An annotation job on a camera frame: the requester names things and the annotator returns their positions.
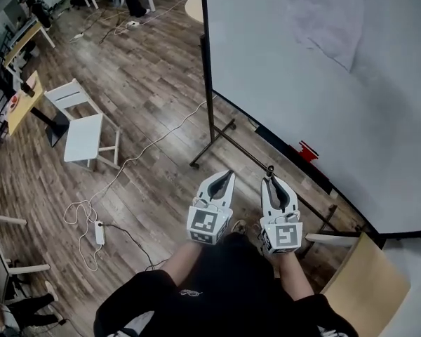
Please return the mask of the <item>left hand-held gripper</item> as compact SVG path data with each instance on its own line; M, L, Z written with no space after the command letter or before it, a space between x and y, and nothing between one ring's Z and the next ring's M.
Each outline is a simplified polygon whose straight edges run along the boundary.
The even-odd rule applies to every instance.
M216 245L229 226L229 208L236 176L226 170L205 179L199 186L187 217L187 236L201 244Z

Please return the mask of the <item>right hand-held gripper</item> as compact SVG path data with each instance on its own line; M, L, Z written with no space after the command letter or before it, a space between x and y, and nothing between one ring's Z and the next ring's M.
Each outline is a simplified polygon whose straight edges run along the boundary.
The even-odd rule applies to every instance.
M265 251L278 254L298 250L302 244L303 224L295 191L280 178L263 178L261 204L264 217L260 219L260 227ZM275 217L276 212L284 215Z

